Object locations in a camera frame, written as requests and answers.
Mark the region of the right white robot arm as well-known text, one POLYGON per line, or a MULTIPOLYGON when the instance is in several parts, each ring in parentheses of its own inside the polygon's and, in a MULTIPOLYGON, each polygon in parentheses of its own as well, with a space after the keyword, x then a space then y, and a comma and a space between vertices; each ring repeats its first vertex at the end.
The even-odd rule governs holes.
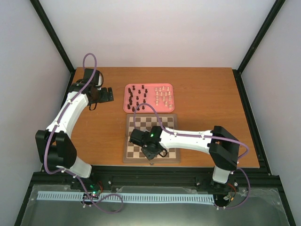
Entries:
POLYGON ((157 155, 165 157, 172 148, 195 150, 206 153, 214 161, 213 181, 226 184, 229 175, 237 168, 240 143, 224 127, 213 130, 183 131, 153 126, 148 131, 133 129, 129 142, 142 148, 148 160, 157 155))

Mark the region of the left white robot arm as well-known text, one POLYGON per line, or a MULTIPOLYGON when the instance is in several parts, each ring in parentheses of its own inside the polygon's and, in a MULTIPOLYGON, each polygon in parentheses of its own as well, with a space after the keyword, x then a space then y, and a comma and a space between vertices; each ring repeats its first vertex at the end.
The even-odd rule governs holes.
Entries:
POLYGON ((86 189, 94 189, 98 178, 91 173, 92 166, 78 157, 71 134, 86 107, 93 111, 98 103, 113 100, 112 88, 103 87, 103 74, 99 70, 86 68, 83 78, 69 87, 67 99, 53 122, 35 135, 39 158, 44 167, 69 171, 82 178, 81 183, 86 189))

